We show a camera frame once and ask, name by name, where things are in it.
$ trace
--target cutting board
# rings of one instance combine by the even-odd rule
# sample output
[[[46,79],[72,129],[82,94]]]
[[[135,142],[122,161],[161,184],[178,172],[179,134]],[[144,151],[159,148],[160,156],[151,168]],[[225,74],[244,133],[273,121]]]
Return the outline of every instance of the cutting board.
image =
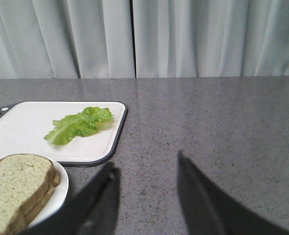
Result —
[[[53,120],[82,112],[86,107],[109,108],[112,120],[96,135],[75,137],[63,146],[49,144],[44,136],[54,128]],[[31,153],[64,166],[93,166],[115,152],[127,108],[120,102],[29,101],[15,105],[0,118],[0,159],[11,154]]]

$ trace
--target bread slice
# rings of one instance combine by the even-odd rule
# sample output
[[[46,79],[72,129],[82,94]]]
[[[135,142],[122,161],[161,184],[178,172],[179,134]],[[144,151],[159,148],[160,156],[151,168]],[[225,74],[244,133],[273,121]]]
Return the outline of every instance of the bread slice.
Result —
[[[53,163],[33,154],[0,160],[0,235],[21,232],[49,200],[59,176]]]

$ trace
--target curtain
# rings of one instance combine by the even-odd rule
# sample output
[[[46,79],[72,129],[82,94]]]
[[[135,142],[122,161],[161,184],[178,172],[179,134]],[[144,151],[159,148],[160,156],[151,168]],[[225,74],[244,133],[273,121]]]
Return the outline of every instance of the curtain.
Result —
[[[0,0],[0,78],[289,75],[289,0]]]
[[[129,0],[0,0],[0,78],[134,77]]]
[[[133,0],[137,77],[289,75],[289,0]]]

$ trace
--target gray granite countertop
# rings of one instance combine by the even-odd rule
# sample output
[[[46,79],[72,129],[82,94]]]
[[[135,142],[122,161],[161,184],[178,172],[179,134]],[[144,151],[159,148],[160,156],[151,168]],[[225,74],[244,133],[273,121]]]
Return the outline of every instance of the gray granite countertop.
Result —
[[[129,112],[116,153],[117,235],[187,234],[177,151],[219,187],[289,230],[289,77],[0,79],[0,106],[119,101]],[[101,168],[66,167],[69,198]]]

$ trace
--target green lettuce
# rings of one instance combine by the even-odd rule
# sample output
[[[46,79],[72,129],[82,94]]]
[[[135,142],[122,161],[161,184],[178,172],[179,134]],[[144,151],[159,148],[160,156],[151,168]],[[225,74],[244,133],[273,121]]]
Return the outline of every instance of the green lettuce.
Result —
[[[98,132],[96,123],[109,121],[112,114],[108,108],[87,107],[81,113],[53,120],[55,126],[44,139],[54,145],[65,145],[76,136],[87,137]]]

